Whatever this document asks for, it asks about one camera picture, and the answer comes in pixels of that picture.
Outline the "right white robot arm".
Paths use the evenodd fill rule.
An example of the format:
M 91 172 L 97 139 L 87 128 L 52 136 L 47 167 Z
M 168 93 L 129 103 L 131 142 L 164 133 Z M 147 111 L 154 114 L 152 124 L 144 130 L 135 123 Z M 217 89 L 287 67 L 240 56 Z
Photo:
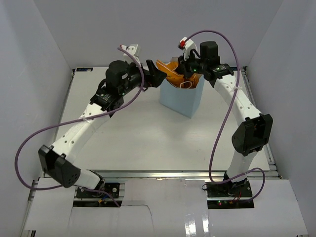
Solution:
M 220 62 L 218 45 L 214 41 L 202 42 L 200 54 L 191 39 L 183 38 L 178 46 L 183 55 L 178 57 L 176 73 L 188 79 L 194 74 L 203 75 L 222 96 L 234 115 L 238 128 L 232 135 L 235 149 L 232 162 L 224 173 L 223 192 L 234 197 L 246 183 L 250 165 L 259 151 L 268 143 L 273 119 L 263 114 L 237 85 L 240 75 L 235 75 L 228 64 Z

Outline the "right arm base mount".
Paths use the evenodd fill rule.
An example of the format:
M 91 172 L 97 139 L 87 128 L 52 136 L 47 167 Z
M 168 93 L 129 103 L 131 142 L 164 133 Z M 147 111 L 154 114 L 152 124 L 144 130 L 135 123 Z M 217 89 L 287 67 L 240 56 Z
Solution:
M 206 191 L 209 210 L 254 208 L 254 201 L 248 201 L 253 196 L 249 181 L 233 189 L 228 184 L 215 185 L 211 182 L 203 184 L 201 188 Z

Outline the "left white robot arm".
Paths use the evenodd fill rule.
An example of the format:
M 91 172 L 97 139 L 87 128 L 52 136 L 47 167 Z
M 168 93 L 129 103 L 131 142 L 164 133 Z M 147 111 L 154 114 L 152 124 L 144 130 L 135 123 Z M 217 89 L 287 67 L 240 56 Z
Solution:
M 52 145 L 42 145 L 38 151 L 43 171 L 62 187 L 81 186 L 93 197 L 104 192 L 102 177 L 90 170 L 74 165 L 76 156 L 98 128 L 107 122 L 116 109 L 124 105 L 123 98 L 135 88 L 159 87 L 166 78 L 152 60 L 146 61 L 148 68 L 137 67 L 135 63 L 116 60 L 105 72 L 96 93 L 74 124 Z

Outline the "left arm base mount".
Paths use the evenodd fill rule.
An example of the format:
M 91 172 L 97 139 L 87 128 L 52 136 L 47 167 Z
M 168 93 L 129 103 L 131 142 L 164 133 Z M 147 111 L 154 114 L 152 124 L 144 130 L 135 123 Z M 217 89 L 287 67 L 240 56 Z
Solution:
M 95 189 L 79 187 L 76 190 L 75 201 L 91 204 L 92 206 L 118 207 L 120 197 L 120 183 L 101 181 Z

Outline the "orange chips bag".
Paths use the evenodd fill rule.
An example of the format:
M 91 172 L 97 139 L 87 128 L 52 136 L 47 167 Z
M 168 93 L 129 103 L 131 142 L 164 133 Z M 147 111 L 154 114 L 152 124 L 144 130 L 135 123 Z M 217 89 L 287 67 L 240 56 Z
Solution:
M 188 79 L 185 79 L 183 74 L 179 74 L 175 71 L 178 67 L 178 62 L 168 62 L 167 64 L 157 60 L 156 61 L 157 68 L 166 73 L 167 81 L 174 86 L 175 88 L 180 89 L 194 89 L 199 83 L 199 79 L 201 78 L 200 74 L 193 74 Z

